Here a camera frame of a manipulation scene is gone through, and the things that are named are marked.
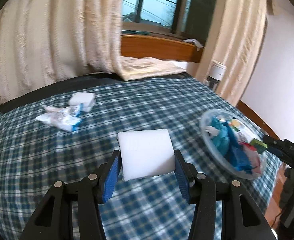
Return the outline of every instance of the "clear plastic bowl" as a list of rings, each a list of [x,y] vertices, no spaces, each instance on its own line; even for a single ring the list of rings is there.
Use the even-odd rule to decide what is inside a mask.
[[[266,168],[266,151],[263,152],[263,154],[259,155],[261,165],[260,165],[260,170],[261,174],[259,173],[253,173],[253,174],[247,174],[244,171],[237,171],[225,158],[224,156],[221,155],[221,153],[217,150],[215,145],[212,143],[211,139],[209,138],[208,133],[205,131],[205,127],[210,125],[211,120],[213,117],[217,117],[218,119],[225,119],[225,120],[230,120],[233,117],[238,119],[241,122],[241,125],[243,125],[243,128],[247,130],[247,132],[250,134],[252,133],[252,138],[259,139],[259,136],[256,134],[256,132],[251,129],[250,127],[246,126],[246,122],[244,122],[243,119],[241,119],[239,116],[225,111],[225,110],[219,110],[219,109],[213,109],[213,110],[208,110],[206,111],[202,116],[201,119],[199,120],[199,126],[201,130],[201,135],[202,138],[211,153],[212,157],[229,173],[242,178],[242,179],[257,179],[259,178],[265,171]]]

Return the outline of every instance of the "metal screw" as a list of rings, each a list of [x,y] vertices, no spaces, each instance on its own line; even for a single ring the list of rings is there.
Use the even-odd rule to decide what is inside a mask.
[[[55,187],[61,187],[62,186],[62,182],[60,180],[56,181],[54,184]]]
[[[98,177],[97,174],[92,173],[92,174],[90,174],[90,175],[88,176],[88,179],[90,179],[90,180],[94,180],[94,179],[96,179],[97,177]]]
[[[204,173],[198,173],[196,176],[198,179],[205,179],[206,175]]]
[[[238,180],[233,180],[232,181],[232,185],[234,185],[235,187],[239,187],[240,186],[240,182]]]

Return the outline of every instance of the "wooden baseboard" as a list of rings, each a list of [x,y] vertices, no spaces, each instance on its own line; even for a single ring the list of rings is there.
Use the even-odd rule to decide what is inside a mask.
[[[247,118],[257,124],[260,128],[266,131],[271,137],[279,140],[277,134],[266,124],[266,122],[261,119],[249,106],[247,106],[243,101],[239,101],[236,106],[240,112],[242,112]]]

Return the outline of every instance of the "blue plaid blanket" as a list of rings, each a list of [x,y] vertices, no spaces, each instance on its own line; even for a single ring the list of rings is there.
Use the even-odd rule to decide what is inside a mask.
[[[79,181],[119,149],[118,132],[168,129],[174,149],[216,181],[230,182],[208,153],[198,120],[208,109],[233,106],[194,78],[151,78],[81,90],[96,94],[96,105],[82,113],[76,132],[48,127],[34,118],[43,104],[66,107],[65,93],[0,114],[0,234],[18,239],[29,217],[57,180]],[[268,155],[264,175],[243,181],[262,212],[275,185],[280,161]],[[124,182],[99,210],[107,239],[187,239],[194,205],[181,197],[174,173]],[[76,206],[74,234],[79,238]],[[216,238],[221,234],[222,204],[217,202]]]

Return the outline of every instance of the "window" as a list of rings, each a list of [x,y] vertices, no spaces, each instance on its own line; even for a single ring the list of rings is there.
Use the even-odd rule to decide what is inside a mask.
[[[124,30],[193,38],[204,44],[216,0],[123,0]]]

